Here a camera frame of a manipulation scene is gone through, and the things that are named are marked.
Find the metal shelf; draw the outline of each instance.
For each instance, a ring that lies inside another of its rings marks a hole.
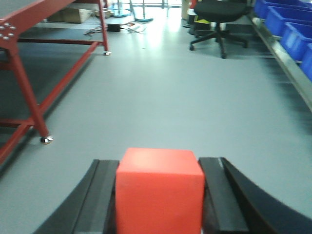
[[[254,30],[261,37],[267,48],[286,73],[287,77],[304,99],[309,109],[312,111],[312,82],[303,73],[296,61],[293,60],[281,46],[278,39],[270,33],[263,21],[257,18],[254,13],[250,13],[248,18],[251,20]]]

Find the chair seat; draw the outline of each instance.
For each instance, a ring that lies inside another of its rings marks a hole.
[[[239,19],[246,11],[245,3],[205,0],[196,4],[194,11],[204,19],[223,23]]]

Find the blue storage bin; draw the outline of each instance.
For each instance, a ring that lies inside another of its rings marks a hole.
[[[301,61],[308,44],[312,43],[312,26],[289,22],[285,25],[286,29],[280,43],[292,59]]]
[[[265,19],[269,12],[269,6],[301,9],[306,11],[312,10],[311,3],[302,2],[300,0],[257,0],[253,10],[259,18]]]
[[[303,56],[300,68],[304,72],[304,74],[306,74],[307,77],[312,81],[312,44],[308,45],[308,49]]]
[[[283,35],[286,28],[285,22],[312,25],[312,12],[269,6],[265,25],[273,35],[280,37]]]

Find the red metal table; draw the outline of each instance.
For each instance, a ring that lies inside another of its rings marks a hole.
[[[73,40],[73,39],[21,39],[20,34],[41,22],[53,13],[67,5],[76,3],[96,3],[103,9],[103,0],[1,0],[0,6],[0,48],[7,54],[6,61],[0,61],[0,70],[11,70],[19,84],[23,97],[30,110],[28,119],[0,119],[0,127],[16,128],[8,141],[0,148],[0,164],[2,164],[20,139],[34,127],[40,134],[40,141],[48,144],[53,140],[43,119],[43,114],[49,109],[54,100],[64,90],[82,65],[86,62],[97,46],[104,47],[104,55],[110,55],[107,34],[104,24],[103,11],[99,10],[102,26],[102,40]],[[88,50],[74,64],[70,71],[60,80],[50,94],[40,104],[37,103],[32,86],[29,82],[19,56],[18,42],[65,43],[90,45]]]

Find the orange cube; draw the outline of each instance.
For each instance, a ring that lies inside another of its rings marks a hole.
[[[204,181],[192,151],[128,149],[116,176],[117,234],[200,234]]]

